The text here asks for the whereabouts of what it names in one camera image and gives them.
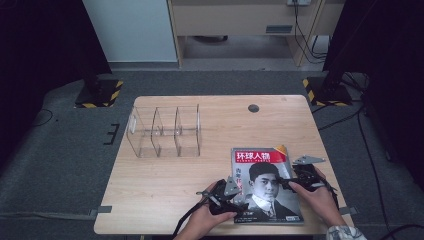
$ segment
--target sleeve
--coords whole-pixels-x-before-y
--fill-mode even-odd
[[[366,240],[359,229],[349,226],[332,226],[327,231],[326,240]]]

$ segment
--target wooden tabletop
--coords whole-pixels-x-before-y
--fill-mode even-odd
[[[137,107],[199,104],[199,157],[138,158],[126,135],[94,225],[98,234],[172,234],[180,218],[199,200],[196,192],[231,175],[231,148],[285,145],[291,161],[303,155],[325,158],[317,166],[338,189],[340,207],[346,206],[305,97],[301,95],[143,96]],[[249,105],[259,107],[250,112]],[[229,220],[210,235],[323,234],[327,228],[301,200],[301,226],[245,226]],[[353,226],[350,215],[344,216]]]

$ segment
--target magazine cover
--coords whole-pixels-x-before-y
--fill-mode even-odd
[[[284,190],[276,178],[292,178],[287,149],[233,148],[231,150],[233,179],[241,192],[234,204],[247,203],[248,209],[234,223],[303,224],[299,199],[291,190]]]

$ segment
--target transparent file holder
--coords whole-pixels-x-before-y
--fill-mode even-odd
[[[133,107],[126,135],[139,158],[200,156],[199,105]]]

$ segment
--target gray carpet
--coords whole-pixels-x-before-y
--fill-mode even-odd
[[[127,116],[137,96],[301,94],[302,79],[320,72],[278,71],[145,71],[116,72],[124,81],[113,107],[76,109],[83,86],[77,81],[45,97],[43,110],[0,178],[0,213],[48,212],[87,215],[103,197],[123,137]],[[349,88],[354,99],[359,95]],[[348,107],[311,106],[318,127],[356,112]],[[370,120],[360,114],[372,159],[381,184],[391,229],[424,224],[424,193],[412,182],[401,163],[388,162]],[[120,124],[113,145],[104,145]],[[353,216],[368,239],[387,233],[377,184],[356,116],[320,131],[339,184]],[[39,218],[1,218],[0,239],[139,239],[139,236],[99,236],[94,221]],[[424,230],[407,229],[396,239],[422,239]]]

